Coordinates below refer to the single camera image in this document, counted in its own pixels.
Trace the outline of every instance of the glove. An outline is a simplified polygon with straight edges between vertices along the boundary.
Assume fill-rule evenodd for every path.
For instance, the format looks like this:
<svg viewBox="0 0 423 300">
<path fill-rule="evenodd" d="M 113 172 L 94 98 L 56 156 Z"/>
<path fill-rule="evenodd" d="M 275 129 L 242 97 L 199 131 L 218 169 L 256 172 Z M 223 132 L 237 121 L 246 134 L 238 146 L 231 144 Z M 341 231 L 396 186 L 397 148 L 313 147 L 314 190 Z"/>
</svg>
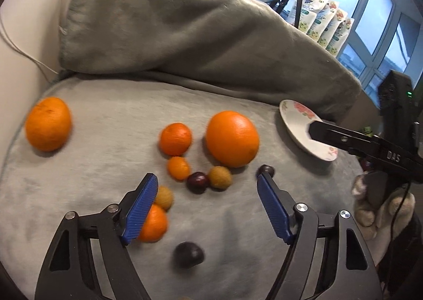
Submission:
<svg viewBox="0 0 423 300">
<path fill-rule="evenodd" d="M 369 189 L 377 188 L 380 192 L 383 192 L 384 181 L 386 181 L 385 173 L 372 171 L 357 176 L 352 185 L 352 194 L 355 198 L 354 218 L 367 243 L 375 265 L 379 264 L 388 250 L 391 240 L 392 219 L 405 193 L 403 188 L 399 188 L 379 208 L 374 208 L 369 201 Z M 414 195 L 408 193 L 393 226 L 393 239 L 399 236 L 410 222 L 415 202 Z"/>
</svg>

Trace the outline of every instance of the screw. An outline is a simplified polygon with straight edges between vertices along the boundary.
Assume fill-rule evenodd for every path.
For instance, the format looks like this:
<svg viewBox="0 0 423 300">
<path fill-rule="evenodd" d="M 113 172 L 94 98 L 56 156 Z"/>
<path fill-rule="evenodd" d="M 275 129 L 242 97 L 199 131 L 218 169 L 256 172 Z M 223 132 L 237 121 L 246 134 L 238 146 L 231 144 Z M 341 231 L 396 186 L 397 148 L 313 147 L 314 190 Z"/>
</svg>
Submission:
<svg viewBox="0 0 423 300">
<path fill-rule="evenodd" d="M 306 210 L 308 210 L 308 207 L 306 204 L 297 204 L 295 206 L 297 208 L 297 210 L 299 210 L 300 212 L 305 212 Z"/>
<path fill-rule="evenodd" d="M 75 218 L 76 215 L 77 214 L 74 211 L 70 211 L 70 212 L 67 212 L 65 214 L 65 218 L 68 219 L 68 220 L 71 220 L 71 219 Z"/>
<path fill-rule="evenodd" d="M 119 210 L 119 206 L 117 204 L 111 204 L 107 207 L 107 211 L 109 213 L 115 213 Z"/>
<path fill-rule="evenodd" d="M 344 219 L 348 219 L 351 216 L 349 211 L 341 211 L 340 214 L 341 214 L 341 217 Z"/>
</svg>

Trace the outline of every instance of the white packaging pouch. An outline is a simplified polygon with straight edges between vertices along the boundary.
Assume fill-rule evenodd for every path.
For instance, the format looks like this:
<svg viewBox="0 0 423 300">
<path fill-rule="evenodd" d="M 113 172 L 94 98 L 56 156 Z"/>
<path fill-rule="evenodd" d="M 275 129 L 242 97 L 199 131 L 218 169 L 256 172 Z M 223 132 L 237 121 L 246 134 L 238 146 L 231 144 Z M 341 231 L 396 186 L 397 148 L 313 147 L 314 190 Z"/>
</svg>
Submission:
<svg viewBox="0 0 423 300">
<path fill-rule="evenodd" d="M 316 20 L 314 20 L 307 35 L 314 41 L 318 41 L 324 29 L 335 16 L 338 7 L 339 2 L 337 1 L 327 2 L 324 8 L 317 14 Z"/>
<path fill-rule="evenodd" d="M 298 29 L 301 32 L 307 33 L 312 23 L 317 17 L 317 13 L 320 12 L 328 0 L 302 0 L 300 24 Z M 292 9 L 289 12 L 286 22 L 291 25 L 295 24 L 295 14 L 297 13 L 297 2 L 295 1 L 292 5 Z"/>
<path fill-rule="evenodd" d="M 346 38 L 351 32 L 352 24 L 354 23 L 354 19 L 347 18 L 343 23 L 341 23 L 338 29 L 335 31 L 331 41 L 327 45 L 327 50 L 331 55 L 336 57 L 341 50 L 342 45 L 345 43 Z"/>
<path fill-rule="evenodd" d="M 324 29 L 322 35 L 320 36 L 319 40 L 317 41 L 320 46 L 326 48 L 327 44 L 329 44 L 329 41 L 332 39 L 336 29 L 342 22 L 345 21 L 347 15 L 348 13 L 345 10 L 342 10 L 341 8 L 338 8 L 336 10 L 335 16 L 329 22 L 327 27 Z"/>
</svg>

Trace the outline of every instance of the plate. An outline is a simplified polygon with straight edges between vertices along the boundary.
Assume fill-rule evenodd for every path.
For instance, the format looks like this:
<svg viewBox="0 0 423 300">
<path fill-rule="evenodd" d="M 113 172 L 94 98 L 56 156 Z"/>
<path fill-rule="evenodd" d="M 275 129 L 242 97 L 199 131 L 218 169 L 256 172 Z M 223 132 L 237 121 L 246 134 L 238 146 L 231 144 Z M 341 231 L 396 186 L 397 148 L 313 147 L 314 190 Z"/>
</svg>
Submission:
<svg viewBox="0 0 423 300">
<path fill-rule="evenodd" d="M 338 156 L 338 149 L 327 144 L 316 142 L 310 138 L 308 127 L 313 121 L 320 119 L 311 109 L 293 100 L 284 100 L 279 105 L 279 111 L 291 138 L 303 150 L 322 159 L 334 161 Z"/>
</svg>

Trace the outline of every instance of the blue ribbed pad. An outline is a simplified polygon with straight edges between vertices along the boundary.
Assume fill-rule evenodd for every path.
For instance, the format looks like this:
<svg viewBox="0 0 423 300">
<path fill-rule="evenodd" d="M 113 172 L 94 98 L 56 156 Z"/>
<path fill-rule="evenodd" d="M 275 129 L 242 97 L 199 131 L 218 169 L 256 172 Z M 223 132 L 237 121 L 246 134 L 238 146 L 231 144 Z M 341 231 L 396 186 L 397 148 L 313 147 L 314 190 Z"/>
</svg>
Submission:
<svg viewBox="0 0 423 300">
<path fill-rule="evenodd" d="M 145 184 L 144 189 L 132 205 L 126 217 L 125 231 L 122 234 L 122 240 L 126 244 L 129 244 L 131 240 L 139 236 L 151 205 L 156 198 L 158 187 L 159 182 L 157 177 L 153 175 Z"/>
<path fill-rule="evenodd" d="M 262 175 L 259 175 L 257 179 L 257 192 L 259 193 L 260 200 L 270 219 L 274 232 L 279 238 L 282 238 L 286 244 L 291 245 L 293 242 L 293 234 L 289 228 L 288 214 L 274 190 Z"/>
</svg>

